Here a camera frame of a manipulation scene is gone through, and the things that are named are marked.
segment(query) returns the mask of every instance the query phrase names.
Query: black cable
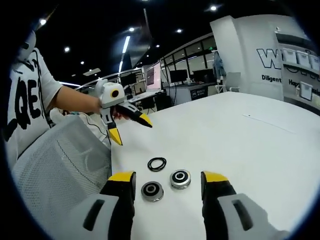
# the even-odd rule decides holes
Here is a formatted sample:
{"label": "black cable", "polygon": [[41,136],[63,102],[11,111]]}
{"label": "black cable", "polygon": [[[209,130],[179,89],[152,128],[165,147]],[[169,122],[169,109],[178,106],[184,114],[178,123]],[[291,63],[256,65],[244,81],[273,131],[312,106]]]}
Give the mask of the black cable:
{"label": "black cable", "polygon": [[177,85],[176,85],[176,83],[174,83],[174,86],[175,86],[175,94],[174,94],[173,106],[175,105],[176,97],[177,97]]}
{"label": "black cable", "polygon": [[162,69],[162,67],[161,67],[161,71],[162,71],[163,76],[165,77],[166,82],[169,84],[169,96],[170,96],[170,82],[169,82],[166,74],[164,73],[164,70]]}
{"label": "black cable", "polygon": [[[152,167],[152,163],[156,160],[160,160],[162,161],[162,164],[160,166],[157,166],[157,167]],[[164,158],[164,157],[154,157],[152,158],[149,162],[148,162],[148,169],[152,172],[159,172],[161,171],[162,169],[165,168],[167,164],[167,160]]]}
{"label": "black cable", "polygon": [[99,131],[100,131],[100,133],[101,133],[102,135],[105,135],[106,137],[108,137],[108,140],[109,140],[109,143],[110,143],[110,146],[111,146],[111,141],[110,141],[110,138],[109,138],[108,131],[106,130],[106,134],[104,134],[104,133],[101,131],[101,129],[100,129],[100,127],[99,127],[98,125],[89,123],[88,117],[87,117],[87,115],[86,115],[85,113],[82,113],[82,112],[79,112],[79,113],[80,113],[80,114],[83,114],[83,115],[85,116],[86,122],[88,123],[88,125],[96,126],[96,127],[99,129]]}

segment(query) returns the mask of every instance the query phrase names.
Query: gripper camera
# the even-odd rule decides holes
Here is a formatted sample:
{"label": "gripper camera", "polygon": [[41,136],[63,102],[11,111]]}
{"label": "gripper camera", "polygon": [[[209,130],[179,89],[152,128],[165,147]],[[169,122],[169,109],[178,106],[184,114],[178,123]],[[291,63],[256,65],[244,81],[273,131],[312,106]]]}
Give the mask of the gripper camera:
{"label": "gripper camera", "polygon": [[152,123],[145,113],[140,112],[126,100],[125,91],[121,84],[100,80],[95,86],[95,92],[101,101],[100,114],[107,126],[110,138],[119,145],[123,145],[113,113],[124,115],[141,125],[152,128]]}

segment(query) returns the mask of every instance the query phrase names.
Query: black ceiling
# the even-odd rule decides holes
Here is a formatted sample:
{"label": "black ceiling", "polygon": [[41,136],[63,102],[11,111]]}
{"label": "black ceiling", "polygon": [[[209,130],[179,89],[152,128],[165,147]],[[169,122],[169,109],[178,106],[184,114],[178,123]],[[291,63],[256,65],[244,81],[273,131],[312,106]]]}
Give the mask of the black ceiling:
{"label": "black ceiling", "polygon": [[[210,22],[215,19],[227,15],[237,18],[284,14],[270,0],[249,3],[222,0],[68,1],[58,5],[47,23],[36,32],[36,46],[57,81],[82,85],[118,71],[125,37],[131,34],[128,29],[145,24],[144,9],[152,39],[150,49],[141,61],[152,64],[181,45],[210,33]],[[218,6],[218,10],[210,11],[211,5]],[[183,29],[183,32],[176,33],[177,29]],[[70,47],[68,53],[64,52],[66,46]],[[97,76],[83,75],[95,68],[101,69]]]}

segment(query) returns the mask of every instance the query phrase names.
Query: o-ring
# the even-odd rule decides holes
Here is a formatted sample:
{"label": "o-ring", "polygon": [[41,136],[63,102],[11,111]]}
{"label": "o-ring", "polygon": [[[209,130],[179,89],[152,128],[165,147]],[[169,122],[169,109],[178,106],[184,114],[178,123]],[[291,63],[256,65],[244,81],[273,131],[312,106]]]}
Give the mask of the o-ring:
{"label": "o-ring", "polygon": [[[157,166],[157,167],[152,167],[152,163],[156,160],[160,160],[162,161],[162,164],[160,166]],[[167,164],[167,160],[164,158],[164,157],[154,157],[152,158],[149,162],[148,162],[148,169],[150,169],[150,171],[152,172],[159,172],[161,171],[162,169],[165,168]]]}

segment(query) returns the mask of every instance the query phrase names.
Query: mesh chair back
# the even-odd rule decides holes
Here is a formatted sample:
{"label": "mesh chair back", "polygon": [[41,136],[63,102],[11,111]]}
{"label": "mesh chair back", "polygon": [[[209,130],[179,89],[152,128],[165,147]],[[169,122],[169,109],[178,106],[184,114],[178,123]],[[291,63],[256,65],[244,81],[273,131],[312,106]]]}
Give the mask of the mesh chair back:
{"label": "mesh chair back", "polygon": [[12,170],[27,209],[53,238],[59,221],[111,174],[110,150],[76,115],[40,136]]}

